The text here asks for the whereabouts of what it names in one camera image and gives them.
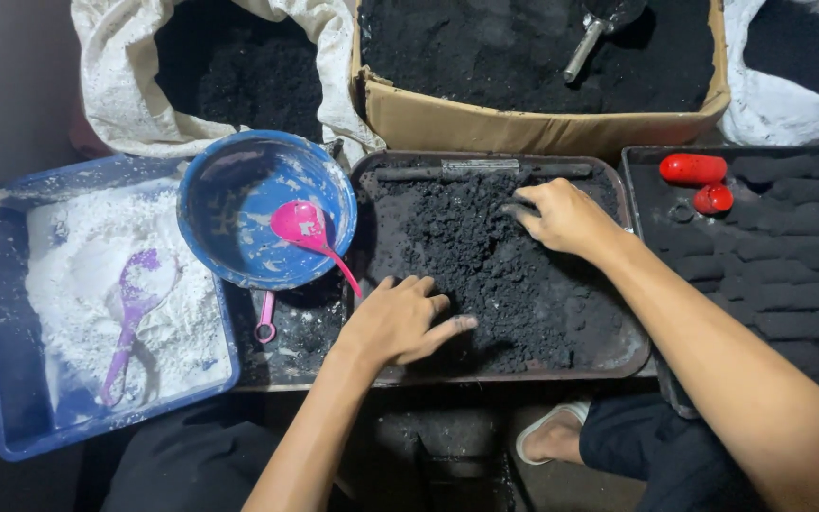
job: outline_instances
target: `cardboard box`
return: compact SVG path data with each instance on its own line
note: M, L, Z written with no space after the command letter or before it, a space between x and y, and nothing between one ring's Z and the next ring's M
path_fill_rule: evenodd
M361 65L358 23L352 76L357 110L391 149L592 156L617 162L625 146L684 144L712 129L729 105L722 0L710 2L715 71L699 112L533 114L477 107L394 87Z

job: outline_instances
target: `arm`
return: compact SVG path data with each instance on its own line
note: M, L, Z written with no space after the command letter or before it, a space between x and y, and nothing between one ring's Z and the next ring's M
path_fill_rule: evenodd
M819 510L819 387L694 289L567 180L506 207L546 247L601 269L640 318L703 419L777 510Z
M477 326L474 318L455 317L432 328L435 316L450 306L444 295L428 297L434 287L430 277L409 276L397 287L389 277L358 307L243 512L326 509L349 430L381 369L431 355Z

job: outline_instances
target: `foot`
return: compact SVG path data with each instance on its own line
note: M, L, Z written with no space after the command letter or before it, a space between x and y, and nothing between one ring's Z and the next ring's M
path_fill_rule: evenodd
M533 462L555 459L583 464L581 428L583 425L571 411L559 411L523 439L523 454Z

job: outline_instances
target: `red plastic cylinder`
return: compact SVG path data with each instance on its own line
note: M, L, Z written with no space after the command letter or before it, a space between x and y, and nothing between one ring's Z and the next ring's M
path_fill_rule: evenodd
M672 183L702 187L722 181L728 167L721 157L675 153L659 164L659 173Z
M725 185L707 185L694 194L694 209L703 215L714 215L732 208L734 197Z

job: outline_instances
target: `hand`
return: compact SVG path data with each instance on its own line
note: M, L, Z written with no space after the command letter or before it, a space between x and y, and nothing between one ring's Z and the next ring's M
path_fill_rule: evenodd
M450 306L446 295L428 297L435 280L411 275L394 286L384 281L359 305L340 331L334 348L376 366L405 365L431 355L450 338L475 329L471 316L457 316L431 327L438 313Z
M559 178L535 187L522 187L514 196L531 202L529 208L508 204L501 210L514 216L529 236L551 250L571 252L595 263L625 233L611 217L570 181Z

